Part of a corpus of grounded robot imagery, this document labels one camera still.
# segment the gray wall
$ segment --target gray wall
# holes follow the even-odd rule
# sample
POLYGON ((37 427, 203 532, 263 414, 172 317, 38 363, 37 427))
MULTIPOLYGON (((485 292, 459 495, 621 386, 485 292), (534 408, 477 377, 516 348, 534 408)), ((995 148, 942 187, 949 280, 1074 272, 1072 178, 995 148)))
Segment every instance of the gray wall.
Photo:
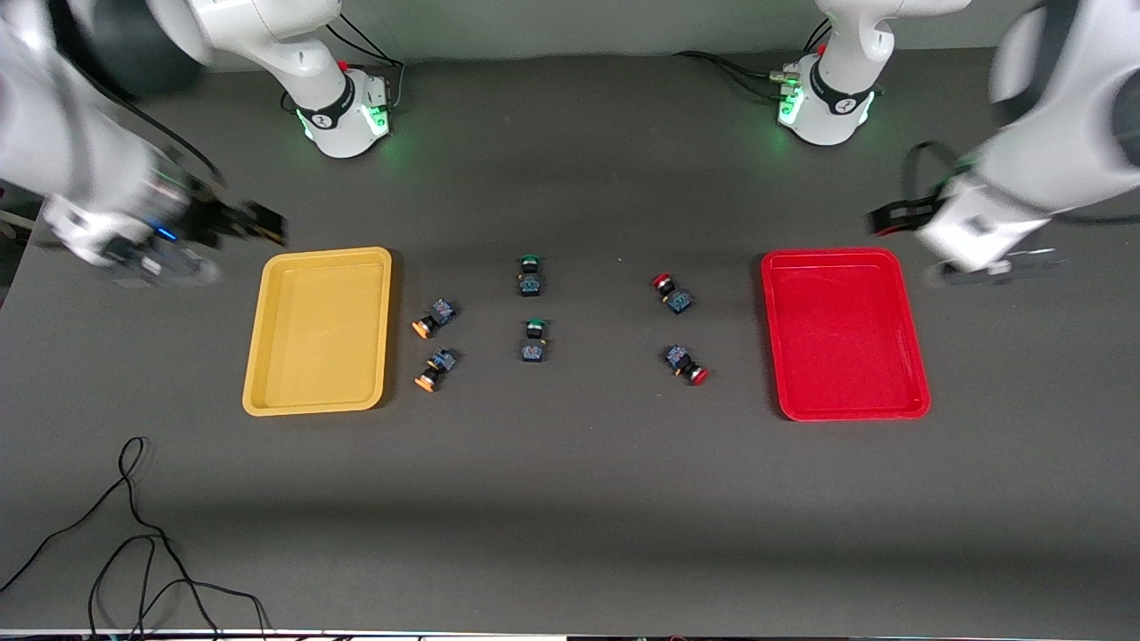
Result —
MULTIPOLYGON (((906 49, 993 47, 1035 2, 975 0, 958 14, 893 26, 906 49)), ((344 0, 344 14, 410 62, 791 49, 822 19, 812 0, 344 0)), ((364 62, 321 40, 337 57, 364 62)))

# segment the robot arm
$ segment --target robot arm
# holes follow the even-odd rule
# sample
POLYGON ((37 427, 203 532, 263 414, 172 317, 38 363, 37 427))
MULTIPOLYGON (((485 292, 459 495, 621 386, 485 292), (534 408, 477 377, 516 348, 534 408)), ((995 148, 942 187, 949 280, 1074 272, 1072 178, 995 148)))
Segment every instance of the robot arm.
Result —
POLYGON ((123 284, 211 282, 186 242, 283 243, 284 219, 220 203, 120 127, 115 102, 185 89, 213 50, 233 51, 286 88, 321 152, 360 154, 389 130, 384 81, 301 38, 339 15, 336 0, 0 0, 0 178, 44 196, 59 241, 123 284))
POLYGON ((306 135, 326 155, 359 155, 388 135, 384 80, 342 70, 323 42, 301 38, 336 19, 340 0, 190 2, 212 48, 274 74, 296 103, 306 135))
POLYGON ((1047 0, 994 60, 1002 129, 931 201, 919 240, 962 271, 1004 257, 1057 213, 1140 186, 1140 5, 1047 0))
POLYGON ((939 16, 966 8, 970 0, 816 0, 831 22, 831 39, 821 56, 808 52, 784 66, 803 87, 789 98, 780 124, 813 145, 846 141, 866 120, 874 98, 871 88, 890 55, 891 18, 939 16))

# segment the gray table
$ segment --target gray table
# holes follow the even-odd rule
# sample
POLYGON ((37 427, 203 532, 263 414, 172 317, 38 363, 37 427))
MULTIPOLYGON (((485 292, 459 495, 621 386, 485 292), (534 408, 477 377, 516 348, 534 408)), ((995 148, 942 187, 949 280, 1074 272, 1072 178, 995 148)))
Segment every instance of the gray table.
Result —
MULTIPOLYGON (((930 414, 797 424, 772 401, 757 257, 874 244, 862 213, 897 197, 907 147, 993 131, 988 56, 899 55, 834 149, 677 58, 417 65, 394 137, 344 162, 263 74, 155 106, 236 193, 290 217, 292 249, 393 251, 389 393, 370 412, 245 415, 266 244, 230 244, 223 283, 179 291, 30 250, 0 311, 0 574, 146 435, 146 516, 282 628, 1134 639, 1140 229, 1050 228, 1067 277, 980 289, 927 286, 931 257, 890 238, 930 414), (528 252, 546 258, 538 300, 513 291, 528 252), (698 298, 682 317, 648 287, 662 270, 698 298), (426 395, 412 378, 431 346, 407 323, 440 295, 465 315, 439 342, 466 358, 426 395), (538 366, 514 359, 532 316, 553 339, 538 366), (658 360, 674 341, 714 368, 706 387, 658 360)), ((123 501, 0 598, 0 627, 85 625, 97 569, 133 532, 123 501)), ((139 552, 108 577, 115 624, 140 568, 139 552)), ((156 623, 202 627, 179 597, 156 623)), ((209 603, 254 625, 247 603, 209 603)))

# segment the green led light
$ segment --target green led light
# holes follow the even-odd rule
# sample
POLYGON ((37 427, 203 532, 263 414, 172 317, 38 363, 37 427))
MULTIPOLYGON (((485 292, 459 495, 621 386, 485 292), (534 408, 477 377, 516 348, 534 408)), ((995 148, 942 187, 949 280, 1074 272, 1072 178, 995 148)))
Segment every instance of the green led light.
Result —
POLYGON ((312 140, 312 131, 309 131, 309 123, 304 120, 304 116, 301 115, 301 109, 296 109, 296 117, 301 121, 301 127, 304 128, 304 137, 312 140))
POLYGON ((780 109, 780 122, 791 125, 796 122, 796 116, 799 115, 799 107, 804 104, 804 90, 796 88, 796 92, 791 96, 784 98, 788 103, 780 109))
POLYGON ((360 113, 364 114, 364 119, 368 123, 368 129, 372 129, 374 136, 378 138, 388 133, 388 119, 385 117, 384 107, 366 107, 360 105, 360 113))
POLYGON ((858 116, 858 123, 860 124, 863 124, 864 122, 866 122, 866 116, 868 116, 869 113, 871 113, 871 103, 872 102, 874 102, 874 91, 871 91, 871 95, 866 97, 866 106, 863 107, 863 115, 858 116))

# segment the black cable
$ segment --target black cable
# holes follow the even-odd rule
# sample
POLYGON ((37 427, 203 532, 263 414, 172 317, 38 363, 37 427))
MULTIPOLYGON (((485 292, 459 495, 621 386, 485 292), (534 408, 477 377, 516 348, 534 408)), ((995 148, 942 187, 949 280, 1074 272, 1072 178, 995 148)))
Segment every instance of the black cable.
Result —
POLYGON ((327 29, 328 32, 332 33, 334 38, 336 38, 341 42, 348 44, 349 47, 356 49, 357 51, 360 51, 361 54, 365 54, 367 56, 372 56, 373 58, 376 58, 377 60, 383 60, 383 62, 388 63, 389 65, 391 65, 393 67, 398 67, 398 66, 402 66, 404 65, 404 63, 401 63, 399 60, 396 60, 393 58, 389 58, 388 56, 385 56, 383 54, 375 54, 375 52, 369 51, 369 50, 365 49, 364 47, 357 44, 356 42, 352 42, 351 40, 344 38, 340 33, 336 33, 336 30, 333 29, 332 25, 325 25, 325 29, 327 29))
POLYGON ((202 153, 201 149, 198 149, 197 147, 195 147, 194 145, 192 145, 189 141, 187 141, 186 138, 182 138, 174 130, 172 130, 169 127, 166 127, 165 124, 158 122, 157 120, 155 120, 154 117, 152 117, 149 114, 147 114, 142 109, 136 107, 131 102, 123 99, 121 96, 119 96, 117 94, 115 94, 111 89, 107 89, 101 82, 99 82, 95 78, 91 78, 91 74, 87 73, 87 71, 81 65, 72 65, 72 68, 74 68, 75 71, 78 71, 80 73, 80 75, 82 75, 89 83, 91 83, 91 87, 95 87, 96 91, 98 91, 99 94, 103 94, 103 96, 105 98, 107 98, 112 103, 119 105, 120 107, 123 107, 124 109, 131 112, 132 114, 135 114, 136 117, 138 117, 142 122, 145 122, 145 123, 149 124, 150 127, 157 129, 158 131, 161 131, 164 136, 166 136, 168 138, 170 138, 174 143, 178 143, 178 145, 180 147, 182 147, 184 149, 186 149, 187 152, 189 152, 190 155, 193 155, 194 157, 198 159, 198 161, 201 161, 202 164, 206 165, 206 169, 210 170, 210 175, 213 178, 214 182, 217 182, 218 185, 220 185, 222 187, 226 186, 226 177, 222 176, 221 170, 218 169, 218 165, 214 164, 213 161, 211 161, 209 156, 206 156, 204 153, 202 153))
POLYGON ((256 597, 254 597, 253 594, 250 594, 247 592, 241 592, 238 590, 233 590, 233 589, 229 589, 229 587, 223 587, 221 585, 214 585, 212 583, 205 583, 203 581, 193 581, 193 579, 186 579, 186 578, 176 578, 176 579, 171 581, 170 583, 168 583, 166 585, 163 585, 162 590, 160 590, 157 593, 155 593, 154 598, 150 599, 150 602, 147 603, 146 609, 142 610, 142 616, 139 617, 138 623, 136 623, 135 627, 131 628, 131 634, 135 633, 136 628, 138 628, 139 632, 144 632, 144 630, 141 627, 142 619, 146 618, 146 616, 150 614, 150 610, 154 609, 154 607, 158 605, 158 600, 162 599, 162 595, 165 594, 168 590, 170 590, 171 587, 174 587, 176 585, 185 585, 185 584, 193 584, 193 586, 196 586, 196 587, 204 587, 206 590, 213 590, 214 592, 221 592, 223 594, 229 594, 230 597, 241 597, 242 599, 250 600, 253 603, 254 611, 258 615, 258 626, 261 630, 261 638, 266 639, 266 630, 270 628, 272 626, 272 624, 269 622, 269 614, 266 611, 266 607, 264 607, 264 605, 262 605, 262 602, 261 602, 260 599, 258 599, 256 597))
MULTIPOLYGON (((128 472, 131 472, 133 470, 135 470, 135 466, 131 465, 131 468, 128 470, 128 472)), ((103 506, 104 501, 106 501, 107 497, 111 496, 111 493, 113 493, 114 490, 119 489, 119 486, 123 485, 124 482, 127 482, 125 478, 120 478, 119 480, 116 480, 111 487, 108 487, 106 489, 106 492, 103 493, 101 496, 99 496, 98 501, 95 502, 95 505, 91 505, 91 509, 88 510, 87 512, 84 512, 83 516, 79 518, 79 520, 76 520, 75 522, 73 522, 72 525, 70 525, 70 526, 67 526, 67 527, 65 527, 63 529, 58 529, 58 530, 49 534, 40 543, 40 546, 35 549, 35 552, 32 552, 32 555, 28 557, 26 561, 24 561, 24 565, 21 566, 21 568, 18 570, 16 570, 16 574, 11 575, 11 578, 9 578, 7 582, 5 582, 5 584, 2 586, 0 586, 0 594, 3 594, 5 591, 7 591, 9 587, 11 587, 13 583, 16 583, 16 579, 18 579, 25 571, 27 571, 27 568, 32 567, 32 563, 35 562, 35 559, 38 559, 40 557, 40 552, 43 552, 43 549, 48 546, 48 543, 51 543, 52 538, 59 536, 60 534, 65 534, 67 532, 71 532, 72 529, 75 529, 76 527, 79 527, 80 525, 82 525, 83 521, 85 521, 87 519, 89 519, 91 517, 91 514, 93 514, 96 512, 96 510, 98 510, 100 506, 103 506)))
POLYGON ((820 30, 822 30, 823 27, 828 26, 830 23, 831 23, 830 19, 823 18, 823 21, 821 21, 820 24, 815 25, 815 29, 812 30, 812 35, 808 35, 807 40, 804 42, 804 51, 807 51, 807 50, 809 50, 812 48, 812 41, 815 40, 816 34, 819 34, 820 38, 823 38, 823 35, 820 34, 820 30))
POLYGON ((925 151, 929 151, 931 154, 937 156, 937 159, 946 165, 946 169, 953 169, 958 164, 960 157, 958 152, 938 140, 923 140, 911 147, 910 151, 906 152, 906 157, 903 159, 902 171, 903 198, 907 201, 919 200, 919 160, 921 160, 922 152, 925 151))
POLYGON ((145 618, 146 618, 146 616, 150 612, 150 609, 154 608, 155 603, 157 603, 158 599, 166 592, 166 590, 169 590, 170 587, 172 587, 174 585, 179 585, 179 584, 186 584, 186 585, 189 586, 190 593, 194 597, 195 606, 197 607, 198 614, 202 616, 203 620, 206 622, 206 624, 210 626, 210 628, 214 632, 215 636, 220 633, 220 628, 213 622, 213 619, 210 617, 210 614, 206 611, 205 605, 202 602, 202 595, 198 593, 198 587, 202 587, 202 589, 205 589, 205 590, 213 590, 215 592, 222 592, 225 594, 229 594, 229 595, 233 595, 233 597, 241 597, 243 599, 249 599, 251 602, 253 602, 254 608, 256 609, 258 623, 261 626, 261 635, 264 639, 266 627, 267 627, 267 624, 269 623, 269 616, 266 612, 264 606, 261 603, 261 600, 258 599, 256 597, 254 597, 253 594, 249 594, 246 592, 241 592, 241 591, 237 591, 237 590, 231 590, 229 587, 223 587, 223 586, 220 586, 220 585, 214 585, 214 584, 211 584, 211 583, 199 582, 199 581, 195 581, 195 579, 190 578, 189 574, 186 570, 186 566, 182 563, 181 558, 178 555, 177 552, 174 552, 172 543, 171 543, 171 539, 170 539, 170 536, 166 534, 166 532, 164 529, 162 529, 161 527, 158 527, 158 526, 156 526, 156 525, 147 521, 146 519, 144 519, 142 516, 141 516, 141 513, 139 513, 138 496, 137 496, 137 493, 136 493, 136 489, 135 489, 135 481, 131 478, 131 474, 133 473, 135 469, 138 466, 139 461, 142 459, 142 453, 145 452, 145 449, 146 449, 146 440, 142 437, 132 437, 132 438, 128 439, 127 443, 123 445, 123 448, 119 453, 119 461, 117 461, 117 464, 119 464, 119 479, 114 484, 112 484, 111 487, 108 487, 99 496, 99 498, 95 502, 95 504, 82 517, 80 517, 79 520, 76 520, 75 522, 71 524, 70 526, 67 526, 67 527, 65 527, 63 529, 59 529, 59 530, 54 532, 50 535, 48 535, 40 543, 40 545, 35 549, 35 551, 32 552, 32 555, 28 557, 27 561, 25 561, 24 565, 21 566, 21 568, 18 570, 16 570, 16 574, 14 574, 11 576, 11 578, 9 578, 3 584, 3 586, 0 586, 0 593, 2 593, 6 590, 8 590, 16 582, 16 579, 18 579, 32 566, 32 563, 35 562, 35 560, 39 558, 40 553, 44 550, 44 547, 47 547, 48 543, 50 543, 52 538, 55 538, 56 536, 59 536, 59 535, 62 535, 62 534, 64 534, 66 532, 70 532, 70 530, 74 529, 75 527, 80 526, 81 524, 83 524, 88 518, 91 517, 91 514, 93 514, 104 504, 104 502, 106 502, 107 497, 111 496, 111 494, 113 492, 115 492, 116 489, 119 489, 121 486, 125 485, 127 486, 127 490, 128 490, 128 504, 130 506, 131 517, 133 517, 135 521, 138 525, 140 525, 140 526, 142 526, 142 527, 145 527, 145 528, 147 528, 147 529, 149 529, 152 532, 148 533, 148 534, 137 534, 137 535, 133 535, 133 536, 127 538, 125 541, 123 541, 122 543, 120 543, 119 547, 115 549, 115 551, 111 554, 111 557, 107 559, 107 561, 99 569, 99 574, 96 576, 95 583, 91 585, 91 591, 88 594, 88 602, 87 602, 87 608, 88 608, 87 609, 88 625, 90 627, 91 636, 95 638, 96 633, 97 633, 96 625, 95 625, 95 602, 96 602, 96 597, 98 595, 98 592, 99 592, 99 587, 103 585, 104 578, 106 577, 107 573, 111 570, 111 567, 114 565, 115 560, 131 544, 133 544, 133 543, 136 543, 138 541, 146 541, 147 544, 149 545, 149 551, 147 553, 146 567, 144 568, 142 590, 141 590, 141 593, 139 595, 139 610, 138 610, 139 618, 138 618, 138 622, 136 623, 135 627, 131 628, 131 632, 130 632, 130 634, 127 638, 128 641, 133 640, 133 638, 135 638, 135 630, 136 628, 139 631, 139 639, 141 639, 145 635, 145 632, 146 632, 145 618), (136 448, 135 455, 133 455, 132 459, 128 459, 128 454, 131 452, 132 448, 136 448), (150 570, 152 570, 152 568, 154 566, 154 557, 155 557, 155 553, 157 551, 157 543, 162 543, 162 546, 166 551, 166 554, 170 557, 170 559, 178 567, 178 573, 179 573, 179 575, 181 575, 181 577, 177 578, 177 579, 174 579, 174 581, 172 581, 170 583, 168 583, 150 600, 149 605, 146 605, 146 593, 147 593, 147 587, 149 585, 150 570))
POLYGON ((690 49, 685 51, 677 51, 676 54, 674 54, 674 56, 682 56, 685 58, 700 58, 702 60, 708 60, 717 66, 731 68, 732 71, 741 75, 747 75, 748 78, 756 78, 760 80, 768 79, 768 74, 766 73, 752 71, 743 65, 739 65, 730 60, 728 58, 725 58, 724 56, 717 56, 716 54, 709 54, 708 51, 694 51, 690 49))
POLYGON ((369 47, 372 47, 373 49, 375 49, 376 52, 380 54, 381 57, 383 57, 383 59, 392 63, 396 66, 401 66, 401 67, 404 66, 404 63, 401 63, 400 60, 397 60, 396 58, 390 58, 388 56, 388 54, 384 52, 383 49, 381 49, 380 47, 377 47, 376 43, 372 41, 370 38, 368 38, 367 35, 365 35, 363 31, 360 31, 359 29, 357 29, 357 26, 355 24, 352 24, 352 21, 350 21, 348 18, 348 16, 345 16, 344 14, 341 14, 341 19, 344 21, 344 24, 349 25, 349 29, 351 29, 352 31, 357 32, 357 35, 359 35, 360 38, 363 38, 364 41, 367 42, 369 47))
POLYGON ((732 60, 728 60, 726 58, 723 58, 720 56, 717 56, 715 54, 709 54, 709 52, 706 52, 706 51, 678 51, 678 52, 674 54, 674 56, 682 56, 682 57, 686 57, 686 58, 698 58, 698 59, 701 59, 701 60, 708 60, 708 62, 712 63, 714 65, 716 65, 717 68, 719 68, 722 72, 724 72, 725 75, 727 75, 728 79, 732 80, 736 86, 739 86, 740 88, 744 89, 749 94, 751 94, 754 96, 758 96, 760 98, 765 98, 767 100, 780 102, 780 100, 783 99, 783 97, 780 96, 780 95, 777 95, 777 94, 769 94, 767 91, 762 91, 762 90, 757 89, 756 87, 752 87, 746 80, 746 79, 754 79, 754 80, 760 80, 760 79, 763 79, 763 80, 767 80, 767 74, 762 74, 762 73, 752 71, 752 70, 750 70, 748 67, 738 65, 736 63, 733 63, 732 60))
POLYGON ((804 48, 804 52, 811 52, 811 50, 812 50, 812 49, 815 49, 815 47, 816 47, 816 46, 817 46, 817 44, 819 44, 820 42, 822 42, 822 41, 823 41, 823 39, 824 39, 824 38, 825 38, 825 36, 826 36, 826 35, 828 35, 829 33, 831 33, 831 25, 830 25, 830 24, 828 25, 828 29, 823 30, 823 33, 821 33, 821 34, 820 34, 820 35, 819 35, 819 36, 817 36, 817 38, 816 38, 815 40, 811 41, 811 42, 808 43, 808 46, 807 46, 806 48, 804 48))

